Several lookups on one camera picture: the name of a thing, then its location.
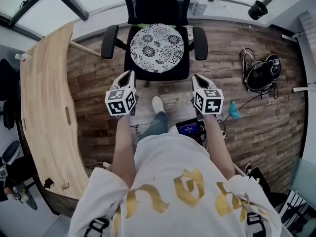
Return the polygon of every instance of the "person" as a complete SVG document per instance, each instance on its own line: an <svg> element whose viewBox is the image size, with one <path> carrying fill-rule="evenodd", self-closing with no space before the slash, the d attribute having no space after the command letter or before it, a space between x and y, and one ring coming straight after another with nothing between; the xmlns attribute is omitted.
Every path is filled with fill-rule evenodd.
<svg viewBox="0 0 316 237"><path fill-rule="evenodd" d="M21 182L29 180L37 174L37 170L31 155L17 158L11 165L6 165L7 176L0 176L0 202L8 200L12 195L15 200L21 199L21 195L13 191L13 187Z"/></svg>
<svg viewBox="0 0 316 237"><path fill-rule="evenodd" d="M280 236L280 218L261 187L235 175L216 117L204 115L208 153L192 138L168 133L158 96L153 109L135 155L130 116L118 119L112 172L94 169L69 236Z"/></svg>

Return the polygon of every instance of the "wooden desk surface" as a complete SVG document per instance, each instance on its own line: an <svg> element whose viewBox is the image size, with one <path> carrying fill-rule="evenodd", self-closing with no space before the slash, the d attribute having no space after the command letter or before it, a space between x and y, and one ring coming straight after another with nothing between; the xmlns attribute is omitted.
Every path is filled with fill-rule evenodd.
<svg viewBox="0 0 316 237"><path fill-rule="evenodd" d="M73 27L70 23L57 29L26 52L33 60L20 64L21 118L41 183L50 178L54 186L49 191L80 199L88 176L79 152L75 106L67 83Z"/></svg>

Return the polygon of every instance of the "screen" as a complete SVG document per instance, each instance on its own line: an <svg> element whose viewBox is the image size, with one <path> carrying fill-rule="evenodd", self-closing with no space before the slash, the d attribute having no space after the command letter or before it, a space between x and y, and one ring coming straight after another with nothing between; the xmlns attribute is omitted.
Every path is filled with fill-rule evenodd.
<svg viewBox="0 0 316 237"><path fill-rule="evenodd" d="M186 124L178 127L179 133L182 135L191 136L193 134L199 133L199 128L197 123Z"/></svg>

